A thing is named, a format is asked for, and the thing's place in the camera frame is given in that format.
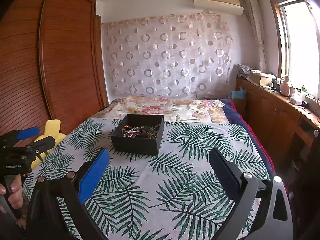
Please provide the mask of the person's left hand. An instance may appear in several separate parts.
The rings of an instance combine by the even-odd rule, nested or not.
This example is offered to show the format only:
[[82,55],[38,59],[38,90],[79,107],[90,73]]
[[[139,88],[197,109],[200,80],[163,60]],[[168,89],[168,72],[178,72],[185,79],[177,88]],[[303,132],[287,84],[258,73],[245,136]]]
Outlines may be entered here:
[[1,211],[6,213],[9,210],[9,207],[12,207],[14,210],[20,210],[23,206],[23,196],[22,196],[22,180],[21,175],[18,174],[12,180],[9,189],[11,193],[8,196],[8,199],[5,200],[5,205],[1,204]]

